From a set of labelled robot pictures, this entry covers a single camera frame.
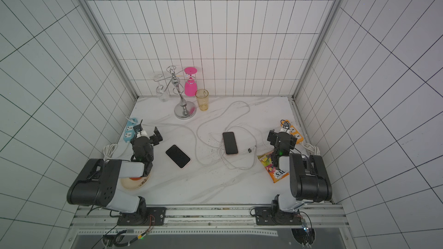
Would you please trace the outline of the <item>black phone pink case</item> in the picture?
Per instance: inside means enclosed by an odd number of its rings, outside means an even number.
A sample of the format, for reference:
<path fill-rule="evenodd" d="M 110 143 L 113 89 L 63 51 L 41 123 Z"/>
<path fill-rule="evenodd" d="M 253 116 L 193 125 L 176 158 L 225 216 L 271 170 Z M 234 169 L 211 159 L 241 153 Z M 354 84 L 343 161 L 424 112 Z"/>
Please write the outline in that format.
<path fill-rule="evenodd" d="M 191 158 L 176 145 L 172 145 L 170 148 L 168 148 L 166 155 L 180 169 L 185 168 L 191 162 Z"/>

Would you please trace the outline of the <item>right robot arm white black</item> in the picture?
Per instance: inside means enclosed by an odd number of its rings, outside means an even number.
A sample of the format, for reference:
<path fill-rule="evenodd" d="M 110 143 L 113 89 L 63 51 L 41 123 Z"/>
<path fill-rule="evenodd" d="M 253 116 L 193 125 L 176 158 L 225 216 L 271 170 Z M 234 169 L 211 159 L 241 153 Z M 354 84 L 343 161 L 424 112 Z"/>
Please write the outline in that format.
<path fill-rule="evenodd" d="M 271 130 L 267 141 L 273 151 L 265 155 L 268 163 L 265 168 L 272 176 L 288 176 L 290 189 L 276 195 L 270 206 L 255 207 L 251 215 L 257 225 L 300 225 L 308 232 L 310 228 L 299 209 L 304 204 L 332 198 L 332 185 L 323 158 L 294 153 L 296 138 L 284 130 Z"/>

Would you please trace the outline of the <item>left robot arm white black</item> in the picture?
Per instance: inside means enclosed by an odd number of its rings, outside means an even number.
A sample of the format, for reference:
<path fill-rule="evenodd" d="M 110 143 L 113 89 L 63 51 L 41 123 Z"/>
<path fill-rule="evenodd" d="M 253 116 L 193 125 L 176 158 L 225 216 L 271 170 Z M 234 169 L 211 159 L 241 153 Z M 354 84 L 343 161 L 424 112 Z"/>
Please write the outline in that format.
<path fill-rule="evenodd" d="M 66 200 L 71 205 L 98 206 L 119 213 L 118 226 L 162 226 L 165 207 L 148 207 L 145 198 L 133 196 L 117 189 L 120 179 L 150 176 L 154 152 L 163 137 L 158 128 L 148 136 L 141 124 L 134 128 L 130 143 L 133 155 L 130 160 L 90 159 L 68 190 Z"/>

